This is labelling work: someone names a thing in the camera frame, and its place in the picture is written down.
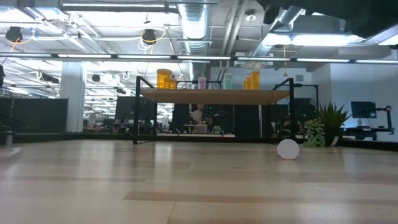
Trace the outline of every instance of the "ceiling light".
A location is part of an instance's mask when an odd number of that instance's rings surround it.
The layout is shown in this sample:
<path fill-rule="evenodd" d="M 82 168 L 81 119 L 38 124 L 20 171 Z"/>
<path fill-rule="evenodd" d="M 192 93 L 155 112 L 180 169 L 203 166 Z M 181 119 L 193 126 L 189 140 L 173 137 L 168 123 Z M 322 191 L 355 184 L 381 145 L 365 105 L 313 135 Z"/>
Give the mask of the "ceiling light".
<path fill-rule="evenodd" d="M 52 57 L 51 54 L 0 53 L 0 57 Z"/>
<path fill-rule="evenodd" d="M 398 64 L 398 60 L 357 60 L 356 63 L 374 63 L 374 64 Z"/>
<path fill-rule="evenodd" d="M 348 63 L 348 59 L 320 59 L 320 58 L 298 58 L 298 62 L 329 62 L 329 63 Z"/>
<path fill-rule="evenodd" d="M 396 45 L 398 44 L 398 34 L 381 42 L 379 45 Z"/>
<path fill-rule="evenodd" d="M 288 35 L 268 34 L 261 43 L 266 45 L 289 45 L 292 44 L 292 40 Z"/>
<path fill-rule="evenodd" d="M 274 57 L 238 57 L 237 60 L 242 61 L 259 61 L 259 62 L 289 62 L 290 58 L 274 58 Z"/>
<path fill-rule="evenodd" d="M 11 80 L 7 80 L 7 79 L 4 79 L 4 83 L 8 83 L 8 84 L 16 84 L 15 82 L 13 82 L 13 81 L 11 81 Z"/>
<path fill-rule="evenodd" d="M 363 39 L 356 35 L 302 34 L 296 35 L 292 40 L 292 44 L 301 46 L 341 47 L 361 40 Z"/>
<path fill-rule="evenodd" d="M 25 94 L 25 95 L 28 95 L 28 94 L 29 94 L 28 91 L 23 90 L 23 89 L 21 89 L 21 88 L 8 87 L 8 89 L 10 89 L 10 91 L 13 92 L 13 93 L 19 93 L 19 94 Z"/>
<path fill-rule="evenodd" d="M 58 57 L 69 58 L 111 58 L 111 55 L 101 54 L 58 54 Z"/>
<path fill-rule="evenodd" d="M 166 55 L 118 55 L 118 58 L 128 58 L 128 59 L 170 59 L 171 56 L 166 56 Z"/>
<path fill-rule="evenodd" d="M 177 56 L 182 60 L 231 60 L 231 57 L 220 56 Z"/>
<path fill-rule="evenodd" d="M 101 77 L 98 74 L 95 74 L 91 77 L 93 82 L 100 82 L 101 81 Z"/>
<path fill-rule="evenodd" d="M 251 22 L 251 21 L 255 21 L 257 19 L 257 17 L 255 15 L 247 15 L 246 16 L 246 21 Z"/>
<path fill-rule="evenodd" d="M 63 3 L 62 6 L 74 7 L 148 7 L 147 4 L 134 3 Z M 164 7 L 163 4 L 151 4 L 150 7 Z"/>

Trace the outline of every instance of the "office desk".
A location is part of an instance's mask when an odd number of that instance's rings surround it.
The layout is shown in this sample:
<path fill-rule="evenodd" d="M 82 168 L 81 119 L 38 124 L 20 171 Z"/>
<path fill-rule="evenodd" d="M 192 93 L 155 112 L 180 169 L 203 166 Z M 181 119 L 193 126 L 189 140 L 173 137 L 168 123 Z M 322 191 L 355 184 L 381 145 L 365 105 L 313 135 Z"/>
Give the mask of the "office desk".
<path fill-rule="evenodd" d="M 189 134 L 191 134 L 191 127 L 206 127 L 206 132 L 207 132 L 207 134 L 209 133 L 207 124 L 184 124 L 184 127 L 189 128 Z"/>
<path fill-rule="evenodd" d="M 96 134 L 96 133 L 110 133 L 111 130 L 109 128 L 83 128 L 83 132 L 84 133 L 92 133 L 92 134 Z"/>
<path fill-rule="evenodd" d="M 377 132 L 390 132 L 388 128 L 346 128 L 347 136 L 355 136 L 355 140 L 363 140 L 366 137 L 372 137 L 373 141 L 377 141 Z"/>

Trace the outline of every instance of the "yellow cable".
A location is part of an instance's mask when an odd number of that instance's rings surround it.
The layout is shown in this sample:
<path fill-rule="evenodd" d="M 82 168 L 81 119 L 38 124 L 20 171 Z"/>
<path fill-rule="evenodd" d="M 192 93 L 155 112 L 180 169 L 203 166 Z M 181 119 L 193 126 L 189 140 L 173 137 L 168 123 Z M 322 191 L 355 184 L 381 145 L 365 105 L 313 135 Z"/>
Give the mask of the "yellow cable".
<path fill-rule="evenodd" d="M 152 54 L 152 52 L 154 51 L 154 46 L 155 44 L 152 44 L 152 47 L 150 48 L 150 54 Z"/>
<path fill-rule="evenodd" d="M 10 42 L 10 43 L 12 43 L 12 44 L 26 44 L 26 43 L 28 43 L 29 41 L 31 41 L 31 40 L 33 39 L 34 36 L 35 36 L 35 32 L 33 31 L 33 32 L 32 32 L 32 37 L 30 37 L 30 39 L 27 40 L 27 41 L 18 42 L 19 37 L 18 37 L 18 39 L 17 39 L 15 42 L 12 42 L 12 41 L 9 41 L 9 40 L 7 40 L 7 41 Z"/>
<path fill-rule="evenodd" d="M 146 40 L 146 39 L 142 38 L 142 36 L 144 35 L 144 33 L 141 34 L 141 39 L 142 39 L 143 41 L 145 41 L 145 42 L 148 42 L 148 43 L 157 42 L 158 40 L 163 39 L 164 35 L 166 35 L 167 30 L 166 30 L 166 28 L 164 28 L 164 27 L 163 27 L 163 29 L 164 29 L 164 32 L 163 32 L 162 36 L 159 37 L 159 38 L 156 39 L 156 40 Z"/>
<path fill-rule="evenodd" d="M 286 57 L 286 45 L 284 46 L 284 57 Z M 287 74 L 287 62 L 285 62 L 285 73 L 284 73 L 284 76 L 286 77 L 286 76 L 289 76 L 288 74 Z"/>
<path fill-rule="evenodd" d="M 14 50 L 14 48 L 15 48 L 15 46 L 17 45 L 19 39 L 20 39 L 20 38 L 18 37 L 18 39 L 15 41 L 14 45 L 12 46 L 12 49 L 10 50 L 10 52 L 12 52 L 12 51 Z"/>

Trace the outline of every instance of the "wooden floor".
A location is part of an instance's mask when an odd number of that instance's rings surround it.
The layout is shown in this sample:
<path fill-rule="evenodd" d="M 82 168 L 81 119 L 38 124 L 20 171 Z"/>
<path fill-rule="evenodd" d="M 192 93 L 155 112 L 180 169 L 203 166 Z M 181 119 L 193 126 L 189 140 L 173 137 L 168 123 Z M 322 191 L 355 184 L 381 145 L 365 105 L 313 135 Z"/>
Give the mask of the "wooden floor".
<path fill-rule="evenodd" d="M 398 223 L 398 154 L 64 141 L 0 157 L 0 223 Z"/>

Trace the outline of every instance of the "green plant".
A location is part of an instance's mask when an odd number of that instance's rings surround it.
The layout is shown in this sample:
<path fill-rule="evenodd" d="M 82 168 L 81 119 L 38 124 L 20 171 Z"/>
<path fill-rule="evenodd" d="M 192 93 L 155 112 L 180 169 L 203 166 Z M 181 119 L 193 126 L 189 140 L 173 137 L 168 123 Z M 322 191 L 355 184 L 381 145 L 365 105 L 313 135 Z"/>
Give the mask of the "green plant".
<path fill-rule="evenodd" d="M 326 146 L 330 146 L 333 139 L 337 136 L 341 136 L 340 127 L 344 125 L 344 122 L 350 117 L 347 116 L 348 111 L 343 111 L 344 105 L 339 109 L 336 104 L 329 102 L 328 105 L 321 107 L 318 113 L 320 122 L 325 127 L 325 142 Z"/>
<path fill-rule="evenodd" d="M 317 119 L 307 121 L 308 140 L 304 142 L 305 147 L 325 147 L 324 126 L 325 125 Z"/>
<path fill-rule="evenodd" d="M 221 132 L 222 132 L 222 130 L 221 130 L 220 126 L 214 126 L 213 127 L 213 131 L 212 131 L 213 134 L 219 134 Z"/>

